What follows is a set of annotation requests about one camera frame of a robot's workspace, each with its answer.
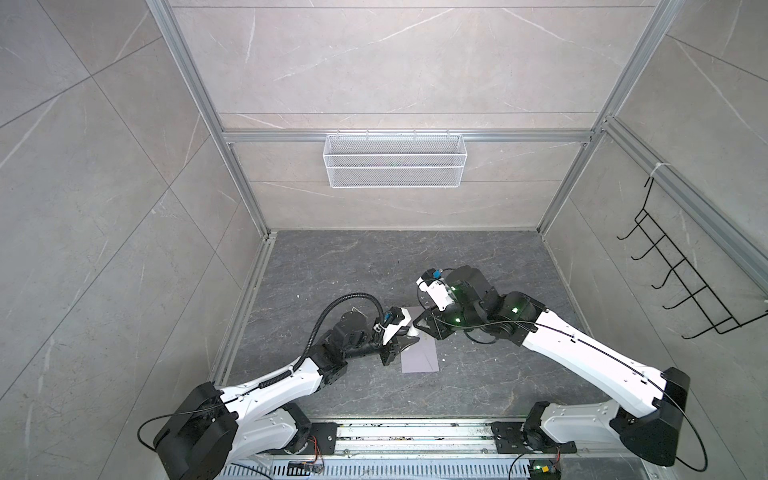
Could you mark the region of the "grey purple envelope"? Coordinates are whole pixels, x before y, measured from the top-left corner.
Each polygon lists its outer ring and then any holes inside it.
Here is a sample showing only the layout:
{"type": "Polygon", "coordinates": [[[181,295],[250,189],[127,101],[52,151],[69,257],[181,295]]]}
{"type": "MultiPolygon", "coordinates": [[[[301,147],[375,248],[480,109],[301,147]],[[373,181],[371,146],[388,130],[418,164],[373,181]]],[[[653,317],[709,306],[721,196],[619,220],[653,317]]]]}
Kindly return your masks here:
{"type": "Polygon", "coordinates": [[[437,373],[439,359],[436,340],[425,332],[420,331],[420,340],[400,354],[401,371],[404,374],[437,373]]]}

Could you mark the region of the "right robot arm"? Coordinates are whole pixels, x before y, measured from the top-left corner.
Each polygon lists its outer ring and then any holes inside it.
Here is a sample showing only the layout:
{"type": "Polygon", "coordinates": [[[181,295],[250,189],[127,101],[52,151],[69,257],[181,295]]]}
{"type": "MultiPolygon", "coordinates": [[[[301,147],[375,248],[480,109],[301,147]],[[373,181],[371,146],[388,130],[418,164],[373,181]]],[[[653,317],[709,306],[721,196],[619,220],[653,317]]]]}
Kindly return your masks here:
{"type": "Polygon", "coordinates": [[[690,386],[687,374],[632,360],[571,326],[535,298],[519,291],[500,294],[471,266],[430,269],[416,285],[434,304],[415,319],[417,329],[435,339],[480,330],[559,363],[607,395],[607,401],[592,404],[537,402],[521,427],[528,449],[547,452],[580,442],[621,444],[652,464],[677,463],[690,386]]]}

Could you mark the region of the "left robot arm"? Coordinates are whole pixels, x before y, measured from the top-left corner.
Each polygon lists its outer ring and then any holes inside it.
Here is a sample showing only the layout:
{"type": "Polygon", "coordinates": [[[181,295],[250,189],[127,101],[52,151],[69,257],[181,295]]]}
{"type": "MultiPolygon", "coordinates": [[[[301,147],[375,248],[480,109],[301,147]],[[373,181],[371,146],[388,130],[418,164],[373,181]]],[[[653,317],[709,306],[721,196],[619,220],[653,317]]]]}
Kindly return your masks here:
{"type": "Polygon", "coordinates": [[[389,365],[418,342],[410,312],[392,307],[369,323],[349,311],[313,342],[304,360],[239,385],[196,386],[152,441],[171,479],[213,479],[225,466],[273,450],[296,453],[311,423],[296,400],[345,374],[351,358],[376,354],[389,365]]]}

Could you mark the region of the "aluminium rail frame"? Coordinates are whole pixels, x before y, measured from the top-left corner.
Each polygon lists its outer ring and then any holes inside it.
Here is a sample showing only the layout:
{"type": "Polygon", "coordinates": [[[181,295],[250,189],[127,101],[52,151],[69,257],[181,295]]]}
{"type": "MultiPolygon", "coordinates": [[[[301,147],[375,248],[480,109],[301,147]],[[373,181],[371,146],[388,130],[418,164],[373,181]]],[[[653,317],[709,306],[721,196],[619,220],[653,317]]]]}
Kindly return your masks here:
{"type": "MultiPolygon", "coordinates": [[[[482,419],[326,419],[312,423],[339,424],[337,457],[395,456],[510,456],[498,454],[490,424],[495,421],[525,421],[521,418],[482,419]]],[[[529,455],[609,458],[634,455],[618,441],[597,443],[577,440],[560,448],[547,447],[529,455]]]]}

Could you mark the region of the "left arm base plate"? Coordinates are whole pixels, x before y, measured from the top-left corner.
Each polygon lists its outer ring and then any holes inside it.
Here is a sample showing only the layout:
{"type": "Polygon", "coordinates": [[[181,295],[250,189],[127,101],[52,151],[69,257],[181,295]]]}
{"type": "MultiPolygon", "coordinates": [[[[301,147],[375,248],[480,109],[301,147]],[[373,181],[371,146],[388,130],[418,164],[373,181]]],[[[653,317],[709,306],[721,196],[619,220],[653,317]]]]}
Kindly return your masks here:
{"type": "Polygon", "coordinates": [[[293,452],[315,455],[315,448],[323,456],[333,455],[336,449],[339,424],[335,422],[312,423],[299,428],[293,452]]]}

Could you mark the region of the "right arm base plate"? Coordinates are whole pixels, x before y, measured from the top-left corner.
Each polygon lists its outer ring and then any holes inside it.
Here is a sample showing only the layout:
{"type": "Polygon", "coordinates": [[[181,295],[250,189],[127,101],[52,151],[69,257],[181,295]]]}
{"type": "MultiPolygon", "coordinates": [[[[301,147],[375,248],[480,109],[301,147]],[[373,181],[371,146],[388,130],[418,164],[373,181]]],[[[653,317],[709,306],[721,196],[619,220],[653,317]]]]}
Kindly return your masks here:
{"type": "Polygon", "coordinates": [[[490,424],[492,439],[498,454],[533,453],[521,421],[495,421],[490,424]]]}

